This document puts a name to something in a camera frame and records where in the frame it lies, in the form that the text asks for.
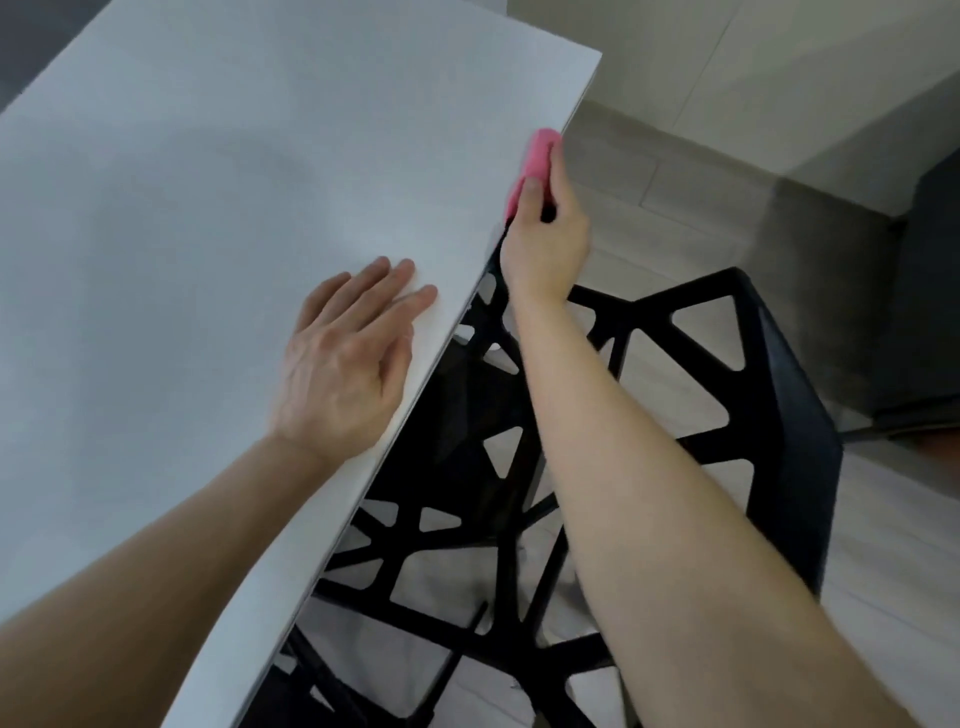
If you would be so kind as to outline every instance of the white table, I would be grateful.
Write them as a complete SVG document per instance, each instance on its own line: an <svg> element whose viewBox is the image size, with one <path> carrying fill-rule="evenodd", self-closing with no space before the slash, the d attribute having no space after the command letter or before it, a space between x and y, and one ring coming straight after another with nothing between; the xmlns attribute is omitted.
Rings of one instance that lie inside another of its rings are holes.
<svg viewBox="0 0 960 728"><path fill-rule="evenodd" d="M529 134L599 54L451 0L113 0L0 114L0 619L263 431L302 297L440 286L400 411L270 547L167 725L230 725L464 309Z"/></svg>

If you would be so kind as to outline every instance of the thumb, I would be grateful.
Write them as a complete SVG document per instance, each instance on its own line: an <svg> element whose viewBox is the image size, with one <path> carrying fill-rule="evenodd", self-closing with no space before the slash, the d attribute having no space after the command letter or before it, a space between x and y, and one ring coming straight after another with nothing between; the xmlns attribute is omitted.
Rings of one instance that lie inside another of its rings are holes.
<svg viewBox="0 0 960 728"><path fill-rule="evenodd" d="M383 383L383 402L393 416L403 400L403 386L407 381L407 371L413 359L413 325L407 328L383 356L380 365L380 379Z"/></svg>
<svg viewBox="0 0 960 728"><path fill-rule="evenodd" d="M520 200L516 205L516 219L523 224L535 224L543 213L543 183L536 177L528 177L520 188Z"/></svg>

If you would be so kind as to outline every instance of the black chair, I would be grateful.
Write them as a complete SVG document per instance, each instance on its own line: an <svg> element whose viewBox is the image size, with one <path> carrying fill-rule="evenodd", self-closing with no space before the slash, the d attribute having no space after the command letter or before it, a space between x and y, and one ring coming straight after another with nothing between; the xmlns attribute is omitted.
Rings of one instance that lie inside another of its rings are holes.
<svg viewBox="0 0 960 728"><path fill-rule="evenodd" d="M370 489L370 498L396 504L395 523L387 526L361 507L352 524L371 542L335 554L327 565L327 571L333 571L382 559L375 579L366 589L354 589L322 578L314 596L512 675L552 728L591 726L564 687L571 675L613 664L603 638L592 634L548 646L537 641L566 559L563 531L525 617L518 614L518 539L558 506L553 495L531 503L543 468L540 437L519 347L503 323L507 289L495 263L490 272L496 280L490 302L474 297L463 319L473 328L472 336L466 343L450 343ZM671 321L676 311L728 296L735 305L745 360L738 371ZM817 595L842 447L747 276L731 268L635 302L576 286L569 299L595 312L588 339L597 350L612 341L609 368L614 376L620 376L631 333L640 329L727 408L730 421L725 426L679 442L704 465L740 458L753 463L747 516ZM494 344L519 374L485 361ZM522 435L516 455L501 478L483 443L517 426ZM461 523L420 532L424 508L456 516ZM486 634L390 600L403 562L412 553L472 546L495 546L497 552L492 627Z"/></svg>

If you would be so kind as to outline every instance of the floor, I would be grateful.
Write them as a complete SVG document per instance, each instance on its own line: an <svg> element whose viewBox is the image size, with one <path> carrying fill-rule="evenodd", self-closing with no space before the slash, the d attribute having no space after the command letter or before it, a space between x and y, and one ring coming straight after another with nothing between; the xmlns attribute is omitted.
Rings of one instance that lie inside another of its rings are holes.
<svg viewBox="0 0 960 728"><path fill-rule="evenodd" d="M105 0L14 0L0 11L0 109ZM594 248L581 283L635 299L731 265L746 270L842 427L863 424L870 351L882 324L896 252L887 221L676 138L584 104L566 134L571 174L593 220ZM721 359L739 356L722 307L681 322ZM723 422L725 413L650 342L636 337L624 386L677 435ZM509 436L491 443L509 462ZM750 468L711 469L745 503ZM550 488L549 473L541 490ZM960 490L911 452L879 443L844 461L823 601L876 674L927 726L960 715ZM371 504L389 521L386 504ZM444 525L435 514L436 526ZM530 529L521 552L532 594L560 514ZM348 532L346 540L360 539ZM361 585L369 569L343 576ZM408 560L394 599L466 622L492 594L487 549ZM426 690L444 651L378 622L311 601L300 625L336 672L399 714ZM547 614L550 642L594 631L572 565ZM615 669L579 676L570 689L597 726L622 726ZM533 713L511 678L464 660L433 723L530 726Z"/></svg>

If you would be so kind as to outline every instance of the pink cleaning sponge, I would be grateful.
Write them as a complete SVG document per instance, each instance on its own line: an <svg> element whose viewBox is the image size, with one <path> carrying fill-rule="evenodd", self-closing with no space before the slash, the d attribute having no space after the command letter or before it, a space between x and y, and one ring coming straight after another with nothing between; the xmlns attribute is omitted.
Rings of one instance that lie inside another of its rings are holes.
<svg viewBox="0 0 960 728"><path fill-rule="evenodd" d="M520 190L523 188L523 181L528 177L536 177L543 182L543 200L553 203L553 195L550 194L550 151L560 140L560 132L552 129L538 129L530 137L530 145L527 147L527 157L523 161L520 177L511 190L510 197L507 198L507 207L503 211L504 222L516 215Z"/></svg>

